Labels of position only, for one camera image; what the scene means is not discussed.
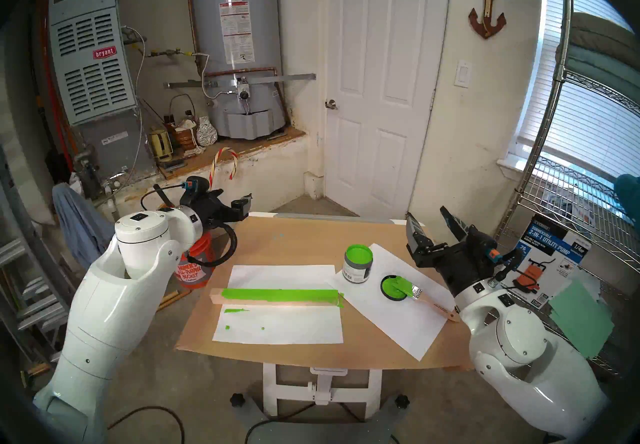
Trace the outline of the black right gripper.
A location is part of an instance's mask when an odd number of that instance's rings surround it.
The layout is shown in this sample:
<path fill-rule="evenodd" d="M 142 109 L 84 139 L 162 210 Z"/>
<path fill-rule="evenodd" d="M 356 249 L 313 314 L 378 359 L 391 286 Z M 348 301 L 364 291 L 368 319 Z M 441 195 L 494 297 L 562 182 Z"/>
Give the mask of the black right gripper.
<path fill-rule="evenodd" d="M 416 266 L 435 269 L 455 298 L 469 286 L 493 276 L 496 264 L 489 254 L 497 250 L 497 241 L 478 229 L 469 229 L 445 206 L 440 207 L 440 213 L 456 240 L 462 241 L 452 246 L 434 245 L 418 220 L 407 212 L 407 248 Z"/>

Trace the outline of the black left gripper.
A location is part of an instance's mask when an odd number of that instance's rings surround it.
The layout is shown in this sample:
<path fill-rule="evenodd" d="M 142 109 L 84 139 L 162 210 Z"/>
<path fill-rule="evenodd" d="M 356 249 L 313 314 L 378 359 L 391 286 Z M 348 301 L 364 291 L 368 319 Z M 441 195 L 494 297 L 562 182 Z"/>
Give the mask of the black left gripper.
<path fill-rule="evenodd" d="M 196 189 L 195 213 L 201 222 L 202 236 L 212 238 L 225 236 L 230 238 L 230 232 L 222 226 L 227 224 L 227 206 L 221 200 L 223 189 Z M 230 202 L 229 222 L 241 222 L 247 218 L 252 205 L 252 194 L 245 195 Z"/>

